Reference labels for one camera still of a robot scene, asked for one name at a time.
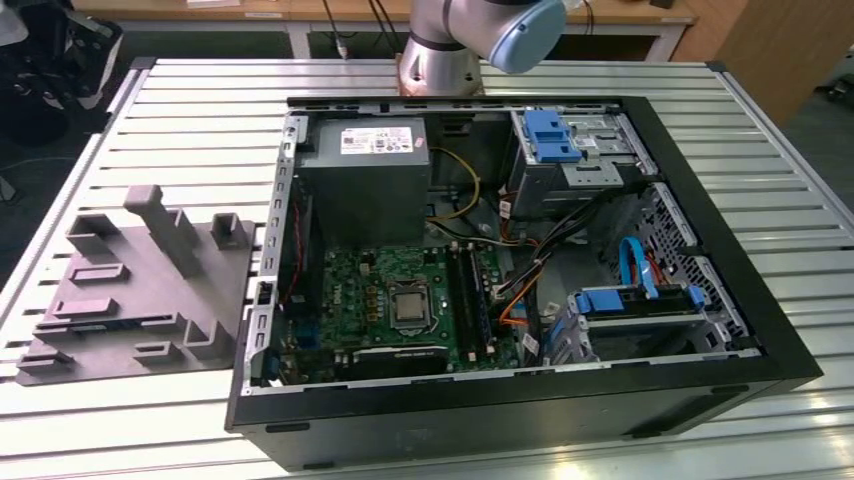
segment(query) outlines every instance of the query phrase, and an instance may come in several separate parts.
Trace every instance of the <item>yellow cable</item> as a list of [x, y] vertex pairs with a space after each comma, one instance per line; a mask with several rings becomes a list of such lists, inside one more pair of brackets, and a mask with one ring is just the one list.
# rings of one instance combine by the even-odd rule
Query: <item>yellow cable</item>
[[471, 168], [471, 165], [468, 165], [468, 162], [465, 162], [465, 160], [463, 160], [463, 158], [459, 155], [456, 155], [452, 151], [441, 147], [432, 147], [429, 150], [435, 150], [437, 152], [445, 153], [453, 160], [456, 160], [459, 164], [463, 166], [463, 168], [471, 174], [471, 178], [475, 182], [475, 193], [471, 196], [471, 202], [468, 202], [468, 205], [465, 205], [465, 207], [461, 210], [453, 213], [448, 213], [445, 215], [436, 215], [435, 217], [427, 217], [428, 220], [449, 220], [452, 218], [465, 215], [468, 210], [475, 208], [475, 205], [477, 205], [477, 200], [480, 199], [480, 179], [477, 178], [477, 173], [475, 172], [475, 169]]

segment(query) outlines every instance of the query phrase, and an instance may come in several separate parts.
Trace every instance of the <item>wooden table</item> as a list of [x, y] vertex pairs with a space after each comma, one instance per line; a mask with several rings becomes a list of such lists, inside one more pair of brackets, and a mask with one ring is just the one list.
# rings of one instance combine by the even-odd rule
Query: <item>wooden table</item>
[[[367, 0], [328, 0], [337, 29], [377, 32]], [[73, 0], [81, 12], [117, 21], [128, 31], [280, 31], [287, 32], [295, 58], [311, 58], [308, 33], [332, 30], [320, 0], [244, 0], [239, 7], [189, 9], [183, 0]], [[408, 31], [411, 0], [383, 0], [397, 31]], [[646, 0], [591, 0], [594, 35], [655, 37], [647, 61], [667, 61], [684, 28], [696, 16], [683, 0], [674, 8]], [[564, 34], [583, 34], [587, 12], [567, 15]]]

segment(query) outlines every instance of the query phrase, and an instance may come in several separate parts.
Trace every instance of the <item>blue plastic latch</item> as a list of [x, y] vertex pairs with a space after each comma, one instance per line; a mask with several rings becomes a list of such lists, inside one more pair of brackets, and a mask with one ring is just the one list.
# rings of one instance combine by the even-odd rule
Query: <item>blue plastic latch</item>
[[584, 293], [595, 312], [622, 312], [626, 309], [616, 290], [591, 290]]
[[587, 297], [587, 293], [575, 294], [575, 304], [577, 305], [579, 313], [590, 313], [590, 311], [592, 310], [592, 305], [590, 305], [590, 297]]
[[696, 285], [688, 285], [684, 290], [687, 291], [688, 298], [694, 303], [694, 308], [696, 308], [696, 311], [699, 312], [706, 306], [706, 292], [703, 291], [703, 288]]
[[569, 129], [553, 110], [524, 112], [524, 129], [539, 163], [577, 163], [583, 156], [569, 141]]

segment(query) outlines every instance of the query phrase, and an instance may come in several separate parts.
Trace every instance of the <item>blue drive bracket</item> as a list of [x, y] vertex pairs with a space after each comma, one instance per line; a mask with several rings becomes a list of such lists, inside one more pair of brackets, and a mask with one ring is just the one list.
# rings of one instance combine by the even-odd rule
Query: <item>blue drive bracket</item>
[[537, 163], [577, 163], [583, 158], [569, 137], [569, 128], [553, 110], [524, 112], [524, 130]]

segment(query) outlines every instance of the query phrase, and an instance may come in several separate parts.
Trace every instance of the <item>power supply label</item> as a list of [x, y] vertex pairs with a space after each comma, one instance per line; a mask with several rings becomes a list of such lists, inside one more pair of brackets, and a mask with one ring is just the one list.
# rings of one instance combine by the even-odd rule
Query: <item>power supply label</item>
[[348, 128], [341, 132], [341, 155], [412, 153], [412, 129]]

